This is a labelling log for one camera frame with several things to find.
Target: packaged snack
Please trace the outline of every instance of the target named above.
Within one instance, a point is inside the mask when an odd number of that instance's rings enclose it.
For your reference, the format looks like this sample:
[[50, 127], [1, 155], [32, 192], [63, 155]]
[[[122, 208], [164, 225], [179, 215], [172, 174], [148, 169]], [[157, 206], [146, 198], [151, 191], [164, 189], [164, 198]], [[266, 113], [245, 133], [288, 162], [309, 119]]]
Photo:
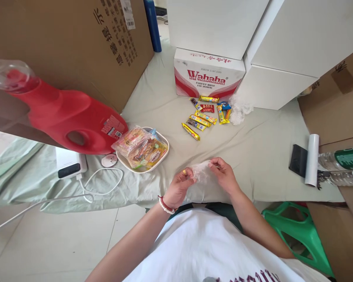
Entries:
[[203, 109], [194, 97], [190, 98], [190, 101], [193, 103], [193, 105], [197, 108], [198, 111], [201, 111]]
[[223, 109], [223, 110], [229, 110], [229, 109], [231, 109], [231, 107], [230, 107], [230, 105], [229, 105], [228, 102], [219, 102], [219, 103], [217, 103], [217, 105], [222, 105], [222, 109]]
[[204, 131], [204, 129], [207, 128], [206, 126], [199, 124], [197, 121], [194, 121], [193, 119], [188, 119], [187, 123], [192, 125], [193, 127], [196, 127], [197, 129], [200, 129], [201, 131]]
[[169, 149], [159, 140], [155, 130], [147, 132], [139, 126], [124, 134], [112, 147], [127, 159], [133, 169], [142, 166], [151, 169]]
[[190, 115], [190, 119], [193, 119], [194, 121], [197, 121], [198, 123], [201, 123], [202, 125], [206, 127], [210, 127], [212, 124], [210, 122], [207, 122], [205, 119], [202, 119], [201, 117], [195, 116], [195, 115]]
[[152, 135], [153, 138], [157, 139], [158, 141], [160, 140], [160, 138], [158, 137], [158, 134], [157, 134], [157, 130], [155, 128], [153, 128], [151, 131], [149, 131], [149, 133]]
[[199, 101], [204, 101], [204, 102], [218, 103], [219, 100], [220, 98], [206, 97], [201, 95], [199, 97]]
[[227, 123], [230, 123], [229, 121], [230, 114], [231, 114], [231, 109], [226, 111], [225, 119], [227, 120]]
[[151, 137], [151, 133], [136, 125], [133, 129], [123, 134], [111, 147], [124, 157], [128, 157], [137, 146]]
[[207, 116], [207, 115], [205, 115], [203, 113], [199, 113], [198, 111], [195, 112], [195, 116], [201, 117], [201, 118], [205, 119], [206, 121], [209, 121], [209, 122], [213, 123], [214, 125], [217, 122], [217, 119], [215, 119], [213, 117], [210, 117], [210, 116]]
[[193, 131], [188, 125], [182, 123], [182, 126], [185, 131], [187, 131], [192, 137], [195, 138], [195, 140], [200, 141], [200, 136], [195, 131]]
[[202, 104], [200, 106], [203, 108], [201, 112], [215, 112], [215, 107], [213, 105]]
[[222, 111], [222, 105], [217, 106], [217, 112], [218, 112], [218, 119], [220, 120], [220, 124], [225, 124], [228, 121], [224, 117], [224, 113]]

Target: wahaha logo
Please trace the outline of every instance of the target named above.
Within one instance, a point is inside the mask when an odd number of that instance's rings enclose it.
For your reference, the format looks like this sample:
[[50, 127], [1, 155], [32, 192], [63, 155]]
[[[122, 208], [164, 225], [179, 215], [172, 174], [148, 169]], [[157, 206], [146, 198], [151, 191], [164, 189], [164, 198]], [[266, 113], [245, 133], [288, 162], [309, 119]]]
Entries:
[[189, 78], [191, 80], [199, 80], [199, 81], [210, 82], [210, 83], [221, 84], [221, 85], [225, 85], [225, 82], [226, 82], [226, 80], [220, 79], [218, 78], [218, 76], [212, 77], [212, 76], [207, 76], [205, 74], [202, 76], [197, 71], [194, 71], [194, 70], [187, 70], [187, 71], [188, 71]]

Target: white box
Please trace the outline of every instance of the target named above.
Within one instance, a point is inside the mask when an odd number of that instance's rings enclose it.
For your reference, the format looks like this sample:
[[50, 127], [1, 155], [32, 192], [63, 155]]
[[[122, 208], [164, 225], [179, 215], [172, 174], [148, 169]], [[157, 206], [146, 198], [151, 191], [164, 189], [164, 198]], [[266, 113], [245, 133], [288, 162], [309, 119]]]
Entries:
[[222, 98], [235, 92], [246, 69], [243, 61], [177, 48], [174, 72], [178, 95]]
[[251, 65], [245, 58], [246, 74], [237, 93], [257, 108], [279, 110], [318, 78]]
[[353, 52], [353, 0], [272, 0], [247, 56], [261, 65], [320, 77]]
[[269, 0], [168, 0], [170, 44], [242, 60]]

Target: paper roll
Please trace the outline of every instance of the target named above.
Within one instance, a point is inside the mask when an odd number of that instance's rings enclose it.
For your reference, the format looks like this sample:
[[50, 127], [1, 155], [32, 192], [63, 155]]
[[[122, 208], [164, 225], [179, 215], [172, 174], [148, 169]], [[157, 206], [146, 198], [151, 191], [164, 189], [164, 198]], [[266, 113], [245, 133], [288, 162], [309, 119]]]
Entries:
[[317, 186], [318, 181], [318, 154], [319, 135], [311, 134], [309, 138], [309, 148], [307, 151], [305, 184], [311, 187]]

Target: bed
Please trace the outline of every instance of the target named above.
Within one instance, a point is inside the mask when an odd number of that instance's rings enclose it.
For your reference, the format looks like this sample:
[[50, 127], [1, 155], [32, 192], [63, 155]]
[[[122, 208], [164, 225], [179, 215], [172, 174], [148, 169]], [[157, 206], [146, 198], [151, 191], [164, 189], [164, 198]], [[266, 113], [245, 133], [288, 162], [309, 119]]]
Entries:
[[[201, 132], [201, 141], [188, 135], [181, 123], [194, 113], [194, 107], [187, 97], [175, 94], [174, 53], [169, 40], [162, 40], [162, 52], [149, 63], [122, 113], [129, 127], [156, 128], [168, 139], [165, 160], [145, 174], [134, 174], [118, 163], [115, 168], [124, 176], [111, 194], [96, 196], [91, 204], [83, 198], [51, 202], [44, 204], [42, 211], [86, 212], [130, 204], [148, 208], [157, 195], [165, 193], [175, 173], [216, 156], [233, 167], [241, 189], [253, 201], [344, 201], [337, 187], [325, 184], [320, 191], [308, 187], [288, 169], [293, 144], [307, 148], [309, 137], [297, 100], [278, 111], [256, 108], [237, 126], [213, 125]], [[5, 143], [4, 139], [1, 135], [0, 206], [82, 194], [76, 179], [58, 179], [53, 146], [23, 138]], [[87, 156], [89, 170], [84, 183], [102, 167], [102, 157]], [[100, 171], [87, 188], [105, 192], [117, 180], [118, 173]], [[229, 198], [210, 181], [193, 185], [185, 202], [229, 202]]]

